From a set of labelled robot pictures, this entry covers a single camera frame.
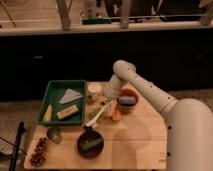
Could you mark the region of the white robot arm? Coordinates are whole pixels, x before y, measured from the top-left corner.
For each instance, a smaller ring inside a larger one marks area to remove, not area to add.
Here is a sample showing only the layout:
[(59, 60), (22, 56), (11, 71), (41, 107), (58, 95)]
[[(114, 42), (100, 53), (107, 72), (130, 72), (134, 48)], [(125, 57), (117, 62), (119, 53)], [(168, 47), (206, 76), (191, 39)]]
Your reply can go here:
[(167, 171), (213, 171), (213, 112), (202, 101), (176, 99), (142, 78), (127, 61), (113, 64), (113, 75), (104, 89), (116, 99), (131, 84), (161, 115), (167, 128)]

